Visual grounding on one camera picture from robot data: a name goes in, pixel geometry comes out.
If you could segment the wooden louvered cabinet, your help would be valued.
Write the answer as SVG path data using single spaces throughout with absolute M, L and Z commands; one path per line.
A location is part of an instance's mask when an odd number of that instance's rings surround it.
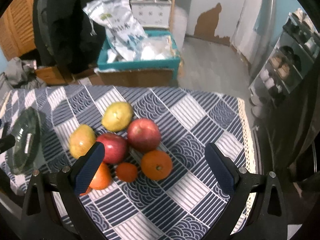
M 1 16 L 1 50 L 9 61 L 36 49 L 34 0 L 13 0 Z

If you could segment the teal cardboard box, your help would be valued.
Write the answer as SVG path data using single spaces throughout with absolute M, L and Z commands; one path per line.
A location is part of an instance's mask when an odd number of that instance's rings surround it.
M 167 60 L 140 61 L 136 59 L 136 55 L 132 61 L 126 61 L 125 59 L 118 59 L 120 55 L 117 54 L 114 57 L 114 60 L 111 60 L 109 59 L 109 55 L 112 49 L 108 40 L 106 40 L 100 51 L 97 61 L 99 71 L 110 72 L 112 70 L 122 71 L 134 69 L 165 68 L 173 70 L 174 73 L 172 79 L 176 80 L 178 76 L 178 69 L 181 62 L 181 57 L 172 34 L 167 30 L 146 30 L 145 33 L 148 37 L 170 35 L 172 38 L 172 47 L 176 49 L 176 56 Z

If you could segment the orange red tomato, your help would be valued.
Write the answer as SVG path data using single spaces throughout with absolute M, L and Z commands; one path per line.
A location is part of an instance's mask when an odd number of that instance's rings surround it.
M 84 193 L 81 193 L 80 196 L 84 196 L 91 192 L 91 190 L 104 190 L 112 184 L 112 176 L 108 166 L 102 162 L 97 169 L 89 187 Z

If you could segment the brown cardboard box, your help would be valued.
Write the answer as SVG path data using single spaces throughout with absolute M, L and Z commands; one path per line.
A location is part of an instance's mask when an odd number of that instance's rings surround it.
M 169 86 L 173 78 L 173 70 L 150 68 L 122 70 L 113 72 L 97 72 L 105 85 L 124 87 L 159 87 Z

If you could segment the grey crumpled clothes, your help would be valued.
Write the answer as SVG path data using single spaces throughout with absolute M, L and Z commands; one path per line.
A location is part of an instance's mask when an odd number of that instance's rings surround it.
M 5 71 L 1 74 L 3 81 L 14 89 L 44 88 L 47 84 L 37 77 L 34 61 L 23 61 L 18 57 L 12 58 Z

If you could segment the black hanging coat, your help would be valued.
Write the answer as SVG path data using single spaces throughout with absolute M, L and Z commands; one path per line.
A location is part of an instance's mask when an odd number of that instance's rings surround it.
M 34 39 L 43 66 L 79 74 L 97 61 L 106 34 L 84 12 L 91 1 L 34 0 Z

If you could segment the dark glass fruit bowl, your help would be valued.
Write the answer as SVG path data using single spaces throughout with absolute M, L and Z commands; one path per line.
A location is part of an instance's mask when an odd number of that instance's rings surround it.
M 41 128 L 38 112 L 29 107 L 17 118 L 11 135 L 15 137 L 15 146 L 7 153 L 11 173 L 22 174 L 29 170 L 40 151 Z

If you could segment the large orange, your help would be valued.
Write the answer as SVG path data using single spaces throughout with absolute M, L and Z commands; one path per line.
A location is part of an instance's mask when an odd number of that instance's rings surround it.
M 170 175 L 173 163 L 166 152 L 153 150 L 143 155 L 140 167 L 147 178 L 163 180 Z

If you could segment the white patterned storage box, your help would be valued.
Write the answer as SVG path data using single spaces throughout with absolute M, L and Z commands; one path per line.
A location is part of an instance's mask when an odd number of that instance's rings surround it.
M 133 16 L 143 28 L 169 29 L 171 1 L 131 0 Z

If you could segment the blue white patterned tablecloth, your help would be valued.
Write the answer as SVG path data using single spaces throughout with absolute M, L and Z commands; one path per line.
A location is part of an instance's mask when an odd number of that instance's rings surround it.
M 24 195 L 21 239 L 205 239 L 229 201 L 216 146 L 255 172 L 240 98 L 181 88 L 13 89 L 1 169 Z

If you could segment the yellow mango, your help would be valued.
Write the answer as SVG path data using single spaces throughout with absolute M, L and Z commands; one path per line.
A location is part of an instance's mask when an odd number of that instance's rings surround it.
M 96 141 L 95 132 L 86 124 L 81 124 L 69 137 L 69 151 L 73 158 L 85 155 Z

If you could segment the shoe rack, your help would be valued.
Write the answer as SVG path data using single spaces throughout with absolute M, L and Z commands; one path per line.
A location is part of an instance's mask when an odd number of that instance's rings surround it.
M 249 85 L 251 113 L 264 118 L 303 81 L 319 55 L 319 32 L 303 9 L 289 13 L 276 44 Z

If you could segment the small wooden box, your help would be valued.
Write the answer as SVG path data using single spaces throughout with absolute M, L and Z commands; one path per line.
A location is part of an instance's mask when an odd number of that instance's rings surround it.
M 49 86 L 65 85 L 67 82 L 57 67 L 43 67 L 35 70 L 38 78 Z

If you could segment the clear plastic bag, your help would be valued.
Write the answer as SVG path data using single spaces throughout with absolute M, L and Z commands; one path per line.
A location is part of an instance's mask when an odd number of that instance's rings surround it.
M 176 56 L 170 35 L 145 38 L 137 44 L 137 50 L 136 59 L 140 61 L 167 60 Z

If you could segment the white printed plastic bag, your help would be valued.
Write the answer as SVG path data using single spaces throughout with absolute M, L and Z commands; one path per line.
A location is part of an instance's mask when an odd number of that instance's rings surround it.
M 90 22 L 105 28 L 110 47 L 124 60 L 136 58 L 137 45 L 148 36 L 133 16 L 130 0 L 93 0 L 83 11 Z

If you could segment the small tangerine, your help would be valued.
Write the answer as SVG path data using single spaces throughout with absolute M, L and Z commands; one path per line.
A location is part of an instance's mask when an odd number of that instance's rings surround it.
M 132 163 L 120 163 L 116 167 L 116 176 L 121 181 L 131 183 L 138 177 L 138 168 Z

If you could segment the red apple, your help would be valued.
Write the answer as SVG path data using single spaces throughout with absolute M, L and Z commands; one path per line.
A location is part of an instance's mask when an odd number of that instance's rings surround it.
M 127 141 L 132 148 L 147 153 L 155 150 L 161 142 L 158 126 L 150 119 L 136 119 L 127 128 Z
M 104 133 L 97 137 L 97 142 L 104 145 L 104 163 L 118 164 L 127 157 L 129 146 L 127 140 L 123 137 L 113 133 Z

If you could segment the yellow green pear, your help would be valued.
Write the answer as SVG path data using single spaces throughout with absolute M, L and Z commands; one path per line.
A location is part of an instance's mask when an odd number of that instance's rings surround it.
M 101 124 L 111 132 L 119 132 L 129 126 L 133 117 L 132 106 L 128 102 L 114 102 L 108 106 Z

